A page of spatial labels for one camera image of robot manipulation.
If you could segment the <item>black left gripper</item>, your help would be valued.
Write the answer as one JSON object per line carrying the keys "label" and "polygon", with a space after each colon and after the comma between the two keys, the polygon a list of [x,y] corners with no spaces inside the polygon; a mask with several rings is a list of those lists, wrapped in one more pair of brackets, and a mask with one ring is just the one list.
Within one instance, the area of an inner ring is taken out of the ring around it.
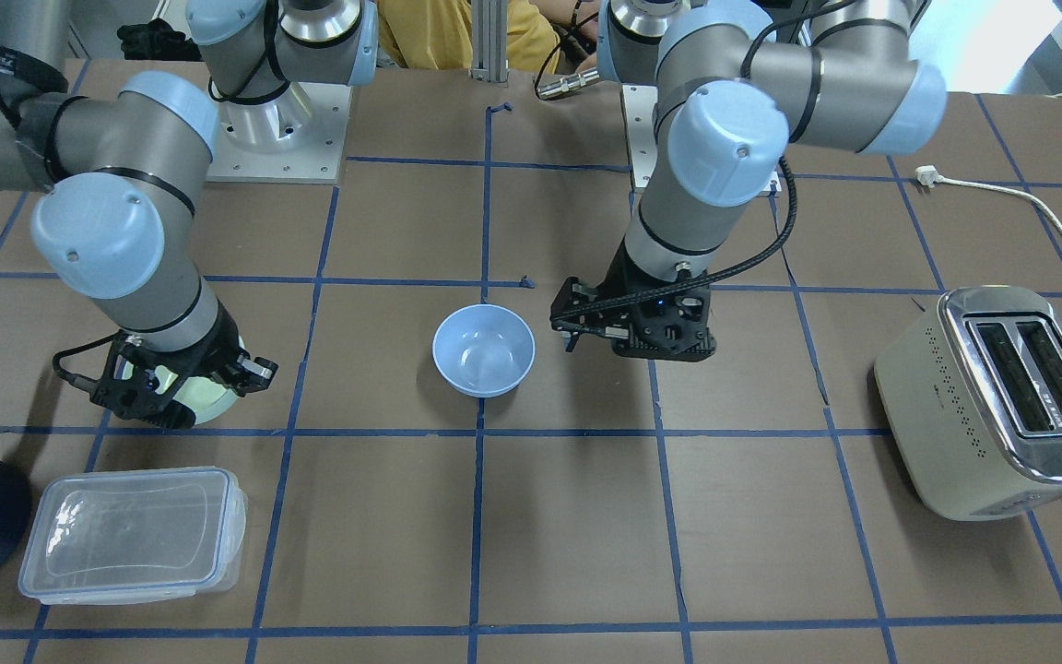
{"label": "black left gripper", "polygon": [[620,357],[702,362],[716,352],[708,327],[710,285],[691,270],[673,270],[678,280],[658,280],[632,261],[621,244],[604,280],[593,287],[577,277],[561,285],[549,323],[568,338],[572,351],[582,335],[610,340]]}

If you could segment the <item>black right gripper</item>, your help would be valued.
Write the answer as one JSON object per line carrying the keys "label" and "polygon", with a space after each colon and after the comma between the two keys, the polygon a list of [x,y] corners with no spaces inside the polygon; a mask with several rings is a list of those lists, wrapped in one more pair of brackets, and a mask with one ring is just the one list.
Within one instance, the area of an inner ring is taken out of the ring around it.
{"label": "black right gripper", "polygon": [[232,314],[218,314],[210,331],[185,350],[153,351],[117,333],[89,401],[118,419],[190,429],[269,388],[277,370],[276,362],[250,356]]}

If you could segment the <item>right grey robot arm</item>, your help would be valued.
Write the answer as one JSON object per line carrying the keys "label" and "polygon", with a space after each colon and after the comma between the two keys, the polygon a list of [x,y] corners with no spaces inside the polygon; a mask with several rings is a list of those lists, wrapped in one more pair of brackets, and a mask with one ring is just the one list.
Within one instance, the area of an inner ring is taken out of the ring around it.
{"label": "right grey robot arm", "polygon": [[[70,92],[67,1],[0,1],[0,190],[38,192],[30,235],[59,279],[115,323],[98,378],[53,370],[124,420],[193,428],[270,387],[277,365],[245,348],[188,253],[220,135],[281,148],[306,134],[299,84],[362,87],[378,52],[372,1],[190,1],[201,89],[131,76],[110,101]],[[254,113],[286,106],[274,137]]]}

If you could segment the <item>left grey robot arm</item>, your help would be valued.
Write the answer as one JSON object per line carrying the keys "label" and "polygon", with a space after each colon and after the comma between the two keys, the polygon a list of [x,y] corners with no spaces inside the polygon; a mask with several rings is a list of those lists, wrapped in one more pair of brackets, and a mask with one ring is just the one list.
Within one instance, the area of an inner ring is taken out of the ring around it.
{"label": "left grey robot arm", "polygon": [[789,144],[912,154],[935,134],[947,84],[912,59],[923,1],[815,1],[776,20],[753,1],[604,1],[598,73],[656,89],[658,154],[604,280],[569,278],[549,312],[572,343],[607,338],[622,357],[713,356],[710,285],[772,255],[791,235],[796,198],[771,245],[719,272],[713,257],[772,173],[791,177]]}

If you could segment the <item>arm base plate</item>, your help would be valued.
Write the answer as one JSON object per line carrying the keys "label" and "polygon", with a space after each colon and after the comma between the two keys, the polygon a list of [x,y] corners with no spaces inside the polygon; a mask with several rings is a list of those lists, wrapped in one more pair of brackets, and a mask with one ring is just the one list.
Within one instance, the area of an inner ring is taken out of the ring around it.
{"label": "arm base plate", "polygon": [[679,106],[655,113],[667,135],[646,122],[646,105],[656,92],[623,87],[633,188],[643,192],[663,157],[696,200],[704,205],[741,206],[767,192],[788,144],[787,118],[763,89],[740,80],[712,79],[692,92],[678,93]]}
{"label": "arm base plate", "polygon": [[211,184],[336,185],[343,164],[352,87],[294,83],[261,105],[220,102]]}

